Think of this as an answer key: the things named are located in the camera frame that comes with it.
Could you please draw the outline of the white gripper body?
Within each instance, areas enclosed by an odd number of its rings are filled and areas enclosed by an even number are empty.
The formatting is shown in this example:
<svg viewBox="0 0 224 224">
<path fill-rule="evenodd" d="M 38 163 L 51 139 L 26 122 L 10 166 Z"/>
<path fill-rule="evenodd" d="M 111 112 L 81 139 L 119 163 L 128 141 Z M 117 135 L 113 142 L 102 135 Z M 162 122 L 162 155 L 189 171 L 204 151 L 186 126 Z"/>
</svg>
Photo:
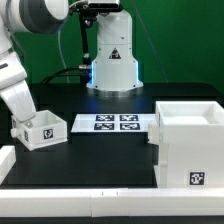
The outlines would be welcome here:
<svg viewBox="0 0 224 224">
<path fill-rule="evenodd" d="M 27 73 L 15 52 L 0 60 L 0 97 L 20 122 L 29 121 L 36 115 L 26 77 Z"/>
</svg>

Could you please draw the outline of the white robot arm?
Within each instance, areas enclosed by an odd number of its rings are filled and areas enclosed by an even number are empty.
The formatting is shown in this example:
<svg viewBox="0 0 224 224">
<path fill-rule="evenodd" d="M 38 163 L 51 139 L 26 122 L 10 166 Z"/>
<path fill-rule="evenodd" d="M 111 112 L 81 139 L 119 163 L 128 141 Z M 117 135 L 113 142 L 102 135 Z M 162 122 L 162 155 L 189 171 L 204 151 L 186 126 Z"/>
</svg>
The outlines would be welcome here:
<svg viewBox="0 0 224 224">
<path fill-rule="evenodd" d="M 86 85 L 101 91 L 129 91 L 142 85 L 132 55 L 131 26 L 122 24 L 130 15 L 120 0 L 0 0 L 0 98 L 22 123 L 32 123 L 36 108 L 12 36 L 16 32 L 55 34 L 71 10 L 80 14 L 82 22 L 98 22 L 98 52 L 87 61 L 91 78 Z"/>
</svg>

